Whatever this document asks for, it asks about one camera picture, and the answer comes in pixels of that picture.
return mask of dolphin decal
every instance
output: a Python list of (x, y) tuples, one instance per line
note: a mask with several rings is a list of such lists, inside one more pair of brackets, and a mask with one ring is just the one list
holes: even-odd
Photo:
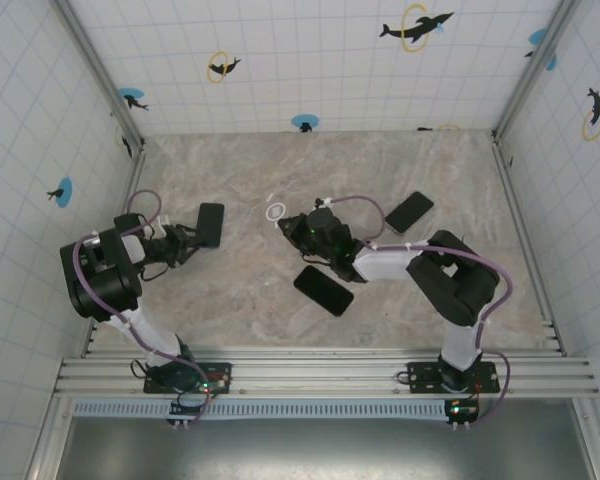
[(126, 138), (121, 137), (122, 138), (122, 143), (124, 144), (125, 147), (127, 147), (127, 153), (129, 154), (129, 158), (133, 158), (133, 154), (131, 153), (131, 145), (129, 145), (129, 142), (127, 141)]
[[(531, 45), (533, 45), (534, 47), (537, 47), (538, 45), (540, 45), (540, 42), (542, 41), (542, 39), (544, 38), (544, 34), (547, 32), (546, 28), (541, 28), (540, 30), (537, 30), (535, 32), (533, 32), (531, 34), (531, 36), (529, 37), (529, 43)], [(524, 58), (531, 58), (533, 56), (533, 50), (531, 50), (529, 53), (527, 53)], [(556, 54), (553, 54), (553, 57), (551, 57), (551, 60), (549, 60), (549, 64), (547, 65), (547, 70), (551, 71), (554, 68), (556, 68), (556, 63), (558, 62), (558, 57)]]
[(595, 125), (600, 118), (600, 92), (595, 92), (592, 88), (589, 89), (587, 97), (593, 97), (593, 117), (591, 117), (591, 125)]
[(129, 109), (131, 109), (131, 107), (138, 107), (147, 112), (149, 111), (149, 105), (140, 105), (133, 95), (125, 95), (124, 98), (127, 101), (127, 105), (129, 105)]
[(47, 192), (47, 195), (49, 195), (49, 200), (51, 200), (53, 197), (60, 198), (62, 195), (64, 195), (64, 189), (58, 188), (53, 192)]
[[(240, 60), (238, 60), (236, 57), (233, 57), (233, 63), (227, 65), (227, 71), (226, 71), (226, 73), (232, 72), (233, 69), (236, 68), (236, 65), (238, 64), (239, 61)], [(213, 70), (214, 72), (216, 72), (217, 74), (219, 74), (219, 75), (225, 74), (224, 63), (221, 63), (218, 66), (215, 66), (214, 64), (211, 64), (211, 65), (209, 65), (209, 68), (211, 70)]]
[(392, 37), (402, 38), (404, 34), (404, 38), (411, 38), (411, 43), (414, 43), (427, 33), (433, 32), (434, 30), (440, 31), (442, 29), (442, 24), (449, 20), (453, 13), (454, 12), (443, 13), (442, 15), (433, 18), (427, 16), (420, 17), (416, 20), (416, 23), (419, 23), (420, 25), (404, 30), (404, 32), (402, 30), (391, 30), (389, 25), (385, 23), (382, 25), (382, 33), (380, 36), (384, 37), (385, 35), (391, 35)]

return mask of metal frame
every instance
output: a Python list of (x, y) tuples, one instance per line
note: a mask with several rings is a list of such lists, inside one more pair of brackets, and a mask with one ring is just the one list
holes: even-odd
[[(146, 395), (143, 381), (131, 374), (129, 363), (141, 357), (135, 348), (90, 352), (83, 359), (66, 359), (60, 369), (56, 396), (68, 398), (175, 398)], [(511, 398), (595, 397), (598, 387), (587, 358), (562, 357), (545, 350), (510, 350)], [(435, 361), (434, 350), (362, 348), (196, 348), (201, 362), (233, 364), (232, 393), (227, 399), (448, 399), (448, 395), (412, 395), (395, 381), (411, 361)], [(505, 374), (503, 362), (496, 364)]]
[(92, 73), (102, 95), (107, 99), (113, 115), (120, 123), (120, 128), (125, 138), (135, 146), (137, 151), (142, 150), (143, 140), (140, 130), (136, 126), (129, 109), (118, 93), (113, 80), (106, 67), (100, 60), (84, 27), (80, 23), (75, 10), (69, 0), (50, 0), (51, 7), (58, 15), (73, 44), (77, 48), (87, 69)]
[[(142, 151), (142, 136), (69, 0), (50, 1), (109, 102), (125, 137), (135, 144), (140, 153), (129, 175), (127, 193), (130, 193), (138, 185), (146, 156)], [(546, 335), (543, 349), (505, 352), (512, 364), (508, 397), (571, 398), (591, 460), (592, 473), (600, 479), (600, 427), (592, 403), (599, 397), (597, 383), (587, 358), (563, 356), (562, 342), (555, 329), (540, 269), (497, 144), (511, 128), (579, 3), (580, 0), (563, 0), (556, 10), (494, 132), (496, 144), (493, 152), (544, 317)], [(97, 328), (94, 327), (89, 338), (93, 338)], [(70, 438), (73, 417), (169, 417), (168, 407), (174, 396), (145, 395), (142, 393), (142, 380), (131, 375), (129, 362), (140, 353), (134, 347), (98, 345), (89, 341), (82, 358), (63, 361), (28, 480), (56, 478)], [(298, 415), (304, 418), (312, 415), (335, 415), (338, 418), (343, 415), (388, 415), (400, 418), (400, 415), (422, 414), (429, 409), (430, 419), (434, 419), (440, 402), (449, 398), (447, 395), (412, 395), (408, 387), (395, 381), (395, 373), (402, 370), (405, 363), (435, 360), (438, 352), (433, 350), (196, 348), (195, 354), (200, 361), (230, 361), (234, 364), (232, 393), (212, 404), (211, 415), (203, 417), (209, 420), (270, 416), (272, 409), (278, 407), (281, 410), (275, 410), (276, 415), (284, 418), (299, 418)], [(502, 361), (488, 359), (496, 363), (498, 375), (502, 377)]]
[(511, 176), (509, 175), (509, 170), (507, 169), (502, 149), (500, 145), (498, 145), (495, 142), (493, 143), (491, 148), (493, 150), (493, 156), (498, 167), (498, 173), (500, 174), (500, 180), (502, 181), (502, 187), (504, 188), (505, 197), (507, 198), (507, 203), (509, 204), (509, 211), (511, 212), (511, 216), (513, 217), (513, 224), (516, 228), (518, 241), (520, 242), (520, 246), (522, 248), (522, 254), (527, 264), (527, 270), (529, 271), (531, 284), (536, 295), (538, 306), (540, 307), (540, 313), (543, 318), (543, 324), (545, 325), (545, 329), (551, 328), (551, 332), (553, 338), (555, 339), (555, 343), (557, 343), (558, 345), (558, 349), (564, 355), (566, 355), (564, 343), (560, 335), (560, 330), (556, 325), (553, 308), (551, 307), (551, 302), (549, 301), (547, 287), (545, 286), (542, 274), (540, 273), (538, 260), (536, 259), (533, 250), (531, 238), (529, 237), (529, 231), (527, 230), (524, 217), (522, 215), (522, 210), (520, 208), (520, 204), (518, 203), (518, 198), (516, 197), (515, 188), (513, 186)]
[(496, 138), (504, 138), (508, 130), (512, 127), (514, 120), (522, 110), (527, 98), (531, 94), (535, 83), (540, 78), (540, 75), (551, 60), (551, 56), (555, 53), (558, 41), (566, 30), (569, 22), (573, 18), (582, 0), (562, 0), (560, 5), (553, 14), (547, 31), (538, 45), (538, 48), (531, 57), (531, 63), (525, 70), (522, 78), (516, 85), (516, 88), (507, 103), (502, 118), (498, 122), (495, 133)]

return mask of smartphone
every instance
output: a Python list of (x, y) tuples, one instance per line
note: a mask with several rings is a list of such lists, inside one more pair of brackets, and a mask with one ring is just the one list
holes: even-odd
[(353, 302), (353, 293), (315, 267), (305, 268), (293, 286), (336, 317)]
[(385, 217), (387, 225), (396, 233), (406, 232), (433, 207), (433, 202), (420, 192), (412, 193)]
[(224, 205), (221, 203), (201, 203), (196, 224), (196, 239), (198, 246), (218, 248), (222, 235), (224, 220)]

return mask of grid pattern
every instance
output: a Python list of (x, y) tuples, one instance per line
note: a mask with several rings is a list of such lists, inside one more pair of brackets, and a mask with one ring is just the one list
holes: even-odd
[[(379, 34), (412, 3), (73, 0), (116, 85), (145, 93), (150, 111), (131, 110), (145, 135), (293, 131), (298, 114), (323, 131), (493, 128), (558, 0), (421, 2), (453, 16), (407, 53)], [(240, 63), (211, 83), (218, 51)]]
[(567, 351), (589, 355), (600, 382), (600, 136), (585, 141), (582, 134), (589, 88), (600, 93), (600, 0), (584, 5), (558, 49), (558, 67), (544, 73), (509, 140), (512, 176)]
[[(59, 358), (85, 321), (58, 249), (109, 225), (130, 161), (47, 0), (0, 1), (0, 478), (23, 478)], [(47, 198), (73, 181), (65, 209)]]

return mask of blue circle decal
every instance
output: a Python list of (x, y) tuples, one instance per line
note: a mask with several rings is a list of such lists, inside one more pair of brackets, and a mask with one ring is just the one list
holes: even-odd
[(125, 87), (119, 89), (118, 92), (120, 92), (120, 96), (122, 97), (125, 95), (131, 95), (133, 98), (144, 97), (144, 92), (142, 90), (138, 90), (137, 88)]
[(65, 208), (67, 205), (69, 205), (69, 200), (71, 200), (71, 194), (73, 193), (73, 184), (71, 183), (71, 179), (69, 177), (65, 177), (60, 180), (60, 183), (58, 184), (58, 190), (62, 190), (62, 193), (56, 197), (56, 204), (60, 208)]
[(318, 123), (320, 123), (320, 119), (315, 115), (311, 115), (309, 113), (296, 115), (291, 119), (291, 124), (294, 127), (298, 127), (301, 132), (313, 131), (313, 129), (318, 126)]

